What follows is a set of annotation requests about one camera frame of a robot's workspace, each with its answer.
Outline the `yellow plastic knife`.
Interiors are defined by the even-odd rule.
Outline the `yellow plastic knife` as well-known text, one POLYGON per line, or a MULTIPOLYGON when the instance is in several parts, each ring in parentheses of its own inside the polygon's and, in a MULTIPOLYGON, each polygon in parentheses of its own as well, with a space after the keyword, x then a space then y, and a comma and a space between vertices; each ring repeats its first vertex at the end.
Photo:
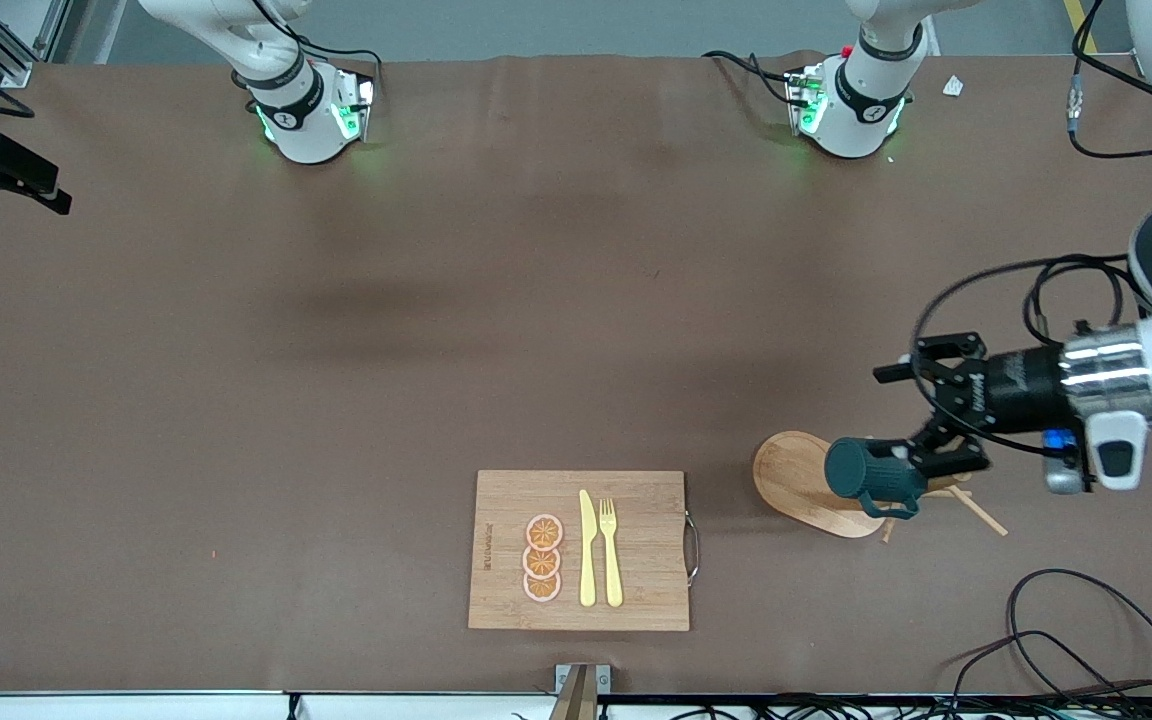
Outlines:
POLYGON ((594 606, 596 602, 596 579, 594 579, 594 539, 599 535, 598 516, 593 507, 593 498, 589 495, 586 488, 579 488, 579 514, 581 514, 581 570, 579 570, 579 602, 582 607, 594 606))

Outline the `yellow plastic fork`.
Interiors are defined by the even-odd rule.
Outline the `yellow plastic fork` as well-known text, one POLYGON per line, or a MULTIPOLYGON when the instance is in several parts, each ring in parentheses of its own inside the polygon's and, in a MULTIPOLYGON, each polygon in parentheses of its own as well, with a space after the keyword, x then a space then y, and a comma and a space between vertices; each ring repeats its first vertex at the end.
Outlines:
POLYGON ((620 556, 617 556, 617 511, 613 498, 602 498, 599 501, 598 521, 604 541, 605 600, 611 607, 617 609, 626 602, 626 589, 623 589, 620 556))

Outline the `dark teal cup yellow inside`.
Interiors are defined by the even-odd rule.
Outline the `dark teal cup yellow inside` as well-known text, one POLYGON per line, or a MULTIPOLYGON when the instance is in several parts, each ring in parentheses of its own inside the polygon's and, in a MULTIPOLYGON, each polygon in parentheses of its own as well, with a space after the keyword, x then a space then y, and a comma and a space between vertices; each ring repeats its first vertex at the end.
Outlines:
POLYGON ((922 510, 929 480, 902 455, 904 446, 844 437, 826 452, 824 473, 833 495, 850 498, 874 520, 911 520, 922 510))

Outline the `wooden mug tree rack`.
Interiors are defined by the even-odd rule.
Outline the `wooden mug tree rack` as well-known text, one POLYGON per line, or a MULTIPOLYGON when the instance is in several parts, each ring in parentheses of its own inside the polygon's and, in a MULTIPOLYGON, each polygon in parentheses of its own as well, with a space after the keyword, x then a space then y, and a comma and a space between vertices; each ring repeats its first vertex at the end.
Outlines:
POLYGON ((890 541, 896 520, 870 518, 861 503, 833 493, 826 480, 829 442, 799 430, 783 430, 755 452, 751 477, 765 503, 819 532, 859 541, 890 541))

